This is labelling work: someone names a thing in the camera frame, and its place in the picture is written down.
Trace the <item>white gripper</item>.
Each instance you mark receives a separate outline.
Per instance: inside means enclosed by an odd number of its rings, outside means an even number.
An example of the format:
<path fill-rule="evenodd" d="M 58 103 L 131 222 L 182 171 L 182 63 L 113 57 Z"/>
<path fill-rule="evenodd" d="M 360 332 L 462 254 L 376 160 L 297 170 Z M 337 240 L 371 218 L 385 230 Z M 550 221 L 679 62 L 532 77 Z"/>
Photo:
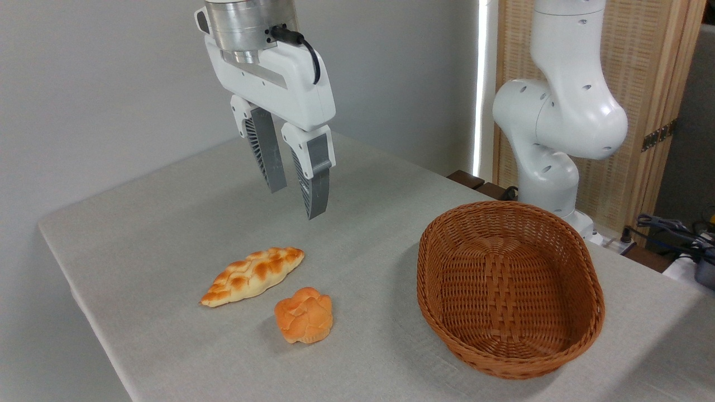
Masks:
<path fill-rule="evenodd" d="M 225 61 L 207 34 L 204 43 L 220 83 L 235 94 L 231 107 L 239 135 L 248 139 L 271 193 L 287 186 L 273 113 L 291 123 L 283 125 L 282 135 L 291 148 L 307 218 L 324 213 L 330 168 L 336 165 L 332 133 L 326 125 L 336 114 L 327 72 L 322 71 L 313 84 L 311 53 L 283 42 L 261 51 L 257 64 Z"/>

